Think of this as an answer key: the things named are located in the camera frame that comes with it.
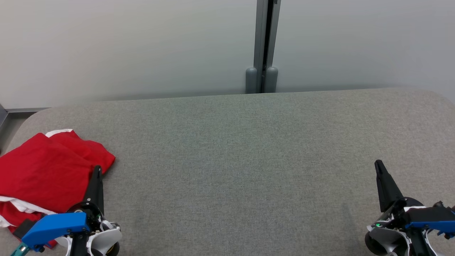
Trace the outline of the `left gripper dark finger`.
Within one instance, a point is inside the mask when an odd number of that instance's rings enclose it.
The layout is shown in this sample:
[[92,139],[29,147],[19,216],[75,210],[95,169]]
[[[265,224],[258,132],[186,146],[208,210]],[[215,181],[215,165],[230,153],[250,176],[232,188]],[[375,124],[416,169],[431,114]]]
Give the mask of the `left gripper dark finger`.
[[87,186],[84,201],[93,203],[104,214],[103,174],[100,165],[96,165]]

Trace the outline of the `right gripper body blue shell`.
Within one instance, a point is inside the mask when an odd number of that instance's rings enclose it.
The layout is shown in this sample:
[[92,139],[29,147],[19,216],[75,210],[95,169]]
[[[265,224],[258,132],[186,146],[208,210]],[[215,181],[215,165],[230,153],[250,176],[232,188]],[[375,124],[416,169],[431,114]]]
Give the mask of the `right gripper body blue shell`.
[[445,238],[455,238],[455,223],[451,223],[450,225],[434,225],[432,227],[413,227],[413,226],[407,226],[405,224],[405,219],[404,219],[404,214],[405,214],[405,209],[407,207],[423,207],[419,201],[409,198],[409,197],[404,197],[398,201],[396,201],[391,207],[388,208],[388,210],[376,220],[371,225],[371,230],[374,228],[385,228],[385,229],[391,229],[391,230],[397,230],[400,232],[406,232],[407,230],[411,228],[415,228],[418,230],[422,231],[437,231],[437,235],[443,235]]

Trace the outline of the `left gripper body blue shell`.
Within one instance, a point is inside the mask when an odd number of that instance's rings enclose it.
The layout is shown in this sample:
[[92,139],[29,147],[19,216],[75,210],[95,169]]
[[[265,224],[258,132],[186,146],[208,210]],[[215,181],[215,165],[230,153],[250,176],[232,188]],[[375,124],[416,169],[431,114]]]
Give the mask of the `left gripper body blue shell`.
[[58,237],[94,232],[103,215],[104,202],[80,202],[65,213],[41,218],[23,235],[21,241],[33,250],[42,250]]

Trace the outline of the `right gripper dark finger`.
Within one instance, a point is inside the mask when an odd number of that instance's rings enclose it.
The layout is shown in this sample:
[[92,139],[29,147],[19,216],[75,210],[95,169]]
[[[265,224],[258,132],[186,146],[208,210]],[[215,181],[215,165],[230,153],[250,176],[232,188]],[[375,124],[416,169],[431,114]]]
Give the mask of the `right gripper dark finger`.
[[380,203],[380,212],[384,213],[396,201],[404,198],[395,180],[386,169],[382,160],[377,159],[374,162],[376,170],[376,184],[378,190],[378,198]]

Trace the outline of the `red shorts with white stripe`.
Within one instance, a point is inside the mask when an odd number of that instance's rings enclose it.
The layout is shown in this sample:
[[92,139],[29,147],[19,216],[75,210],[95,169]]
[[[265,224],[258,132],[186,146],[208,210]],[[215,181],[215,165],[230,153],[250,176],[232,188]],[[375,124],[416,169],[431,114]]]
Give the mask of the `red shorts with white stripe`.
[[0,157],[0,196],[63,213],[83,201],[94,167],[104,174],[115,159],[72,129],[38,133]]

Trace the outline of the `grey fabric upholstered bench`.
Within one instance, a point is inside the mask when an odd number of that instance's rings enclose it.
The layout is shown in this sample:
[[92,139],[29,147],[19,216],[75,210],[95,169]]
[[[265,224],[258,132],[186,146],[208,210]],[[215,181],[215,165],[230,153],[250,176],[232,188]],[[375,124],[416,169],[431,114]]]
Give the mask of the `grey fabric upholstered bench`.
[[119,256],[374,256],[374,162],[405,196],[455,206],[455,103],[369,89],[84,103],[42,110],[7,151],[73,129],[116,160]]

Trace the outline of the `grey wall base rail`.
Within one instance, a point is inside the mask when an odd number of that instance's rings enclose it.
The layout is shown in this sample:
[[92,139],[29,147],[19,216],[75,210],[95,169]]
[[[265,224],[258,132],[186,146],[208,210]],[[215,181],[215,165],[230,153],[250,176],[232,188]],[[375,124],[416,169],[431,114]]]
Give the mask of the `grey wall base rail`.
[[5,111],[8,113],[20,113],[20,112],[39,112],[44,109],[47,109],[47,107],[44,107],[44,108],[11,108],[11,109],[5,109]]

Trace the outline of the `grey cylindrical post foot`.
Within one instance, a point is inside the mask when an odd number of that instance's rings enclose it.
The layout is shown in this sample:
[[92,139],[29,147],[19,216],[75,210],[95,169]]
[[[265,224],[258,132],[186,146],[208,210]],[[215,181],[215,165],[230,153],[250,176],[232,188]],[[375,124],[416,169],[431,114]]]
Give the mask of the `grey cylindrical post foot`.
[[245,93],[256,94],[257,93],[257,69],[247,68],[245,72]]
[[278,68],[273,66],[266,69],[265,80],[264,80],[264,93],[271,94],[276,92],[278,78]]

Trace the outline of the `grey metal partition post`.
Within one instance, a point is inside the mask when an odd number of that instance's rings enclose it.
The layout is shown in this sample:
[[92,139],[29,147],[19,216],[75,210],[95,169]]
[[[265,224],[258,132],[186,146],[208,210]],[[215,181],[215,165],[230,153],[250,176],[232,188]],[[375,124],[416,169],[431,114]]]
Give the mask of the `grey metal partition post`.
[[266,69],[273,66],[281,2],[257,0],[253,59],[253,68],[257,69],[257,94],[264,94]]

